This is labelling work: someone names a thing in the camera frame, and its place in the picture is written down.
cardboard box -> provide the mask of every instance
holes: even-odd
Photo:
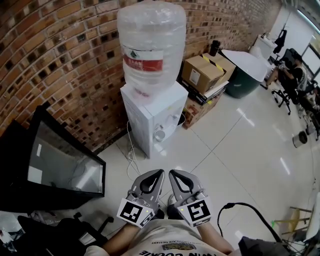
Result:
[[[181,85],[189,92],[188,97],[192,100],[195,100],[201,106],[206,104],[206,102],[210,101],[212,98],[216,97],[220,93],[223,93],[226,90],[228,84],[229,84],[229,81],[225,81],[222,84],[215,86],[211,90],[208,90],[205,93],[205,95],[202,95],[200,92],[198,92],[193,86],[188,84],[186,81],[184,80],[181,81]]]
[[[201,94],[226,82],[236,66],[220,54],[208,53],[184,61],[182,78]]]
[[[185,116],[185,122],[183,124],[183,127],[185,129],[188,129],[193,124],[195,124],[200,118],[202,118],[218,103],[222,94],[223,92],[221,92],[219,95],[217,95],[213,99],[209,100],[203,106],[198,104],[196,101],[190,98],[187,98],[184,105],[184,109],[183,109],[183,114]]]

wall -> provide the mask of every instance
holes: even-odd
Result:
[[[319,0],[300,0],[298,9],[320,30]]]
[[[126,127],[117,11],[137,0],[4,0],[0,6],[0,134],[47,110],[93,150]],[[270,31],[280,0],[180,0],[184,57],[212,40],[245,51]]]
[[[274,40],[277,39],[285,23],[287,34],[284,46],[278,54],[282,57],[285,54],[286,49],[294,48],[302,55],[315,32],[314,29],[297,13],[296,10],[290,6],[283,6],[272,27],[269,38]]]

red label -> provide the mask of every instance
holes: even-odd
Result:
[[[140,71],[146,71],[146,72],[162,71],[162,67],[164,64],[163,59],[140,60],[140,59],[130,58],[126,54],[123,55],[123,59],[130,68],[133,68],[135,70],[140,70]]]

paper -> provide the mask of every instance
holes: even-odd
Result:
[[[39,170],[37,168],[34,168],[32,166],[29,166],[29,170],[28,170],[28,178],[27,180],[29,182],[34,182],[34,183],[38,183],[41,184],[41,180],[42,180],[42,170]]]
[[[41,148],[42,148],[42,145],[39,144],[39,145],[38,145],[38,149],[37,149],[37,151],[36,151],[36,156],[37,156],[37,157],[40,157]]]
[[[200,78],[200,73],[195,71],[194,69],[191,70],[190,78],[189,80],[194,83],[194,85],[198,84]]]

plastic water bottle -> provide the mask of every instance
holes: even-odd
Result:
[[[185,10],[169,2],[139,2],[120,9],[117,28],[126,83],[145,97],[171,87],[184,55]]]

